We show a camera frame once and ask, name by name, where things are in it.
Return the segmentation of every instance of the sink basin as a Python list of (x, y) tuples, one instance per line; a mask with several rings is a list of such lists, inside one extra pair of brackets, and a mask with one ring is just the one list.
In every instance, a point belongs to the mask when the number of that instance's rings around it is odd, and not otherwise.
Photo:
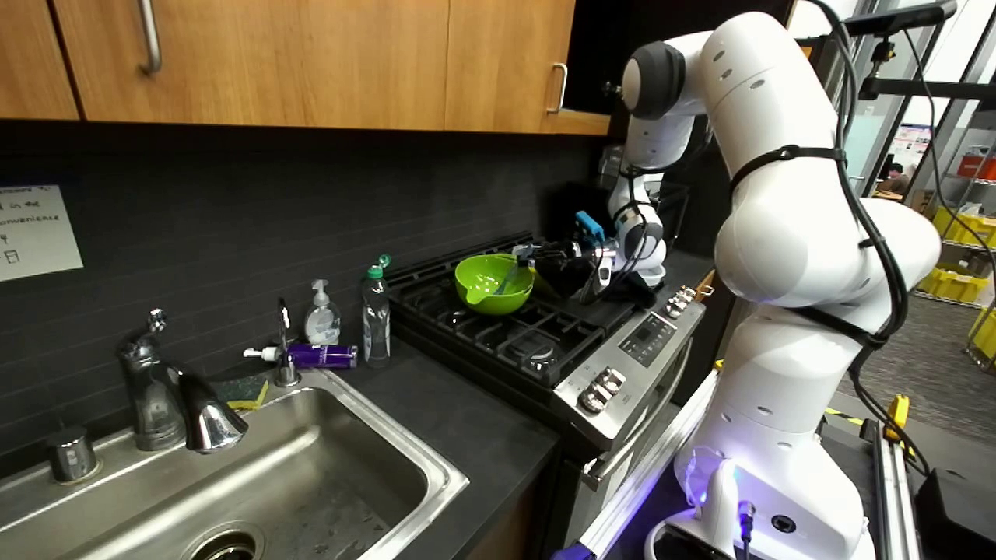
[(0, 557), (396, 557), (466, 487), (448, 462), (334, 372), (246, 415), (237, 449), (98, 446), (81, 481), (0, 481)]

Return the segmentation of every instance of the white label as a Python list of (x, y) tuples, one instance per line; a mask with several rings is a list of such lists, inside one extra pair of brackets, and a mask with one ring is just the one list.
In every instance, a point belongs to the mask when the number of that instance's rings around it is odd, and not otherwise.
[(0, 190), (0, 283), (53, 271), (85, 269), (81, 248), (62, 206), (62, 190), (5, 186)]

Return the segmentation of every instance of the dark gray wall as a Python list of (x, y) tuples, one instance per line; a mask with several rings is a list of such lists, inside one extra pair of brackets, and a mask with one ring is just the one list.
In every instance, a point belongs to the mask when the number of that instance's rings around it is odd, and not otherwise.
[(6, 179), (66, 176), (88, 260), (0, 285), (0, 471), (56, 424), (123, 419), (116, 349), (153, 305), (168, 308), (165, 354), (207, 375), (273, 337), (278, 298), (296, 305), (318, 273), (359, 343), (367, 260), (394, 251), (404, 269), (540, 230), (540, 196), (589, 176), (589, 161), (565, 143), (0, 127)]

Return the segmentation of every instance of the upper cabinet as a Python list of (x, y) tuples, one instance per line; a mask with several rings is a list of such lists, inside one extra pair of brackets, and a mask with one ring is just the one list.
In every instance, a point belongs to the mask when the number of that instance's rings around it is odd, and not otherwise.
[(48, 0), (0, 3), (0, 117), (79, 117)]
[(606, 114), (565, 109), (576, 0), (451, 0), (448, 130), (606, 135)]
[(88, 120), (394, 130), (444, 120), (448, 3), (53, 0)]

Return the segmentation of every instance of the soap dispenser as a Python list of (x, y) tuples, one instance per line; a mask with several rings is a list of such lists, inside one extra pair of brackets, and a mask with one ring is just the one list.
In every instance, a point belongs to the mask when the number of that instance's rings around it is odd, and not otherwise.
[(334, 308), (327, 285), (330, 283), (320, 277), (313, 283), (313, 312), (305, 318), (305, 337), (313, 349), (341, 345), (341, 313)]
[(364, 362), (380, 363), (394, 358), (394, 308), (384, 285), (384, 271), (394, 266), (389, 254), (380, 254), (367, 269), (364, 281)]

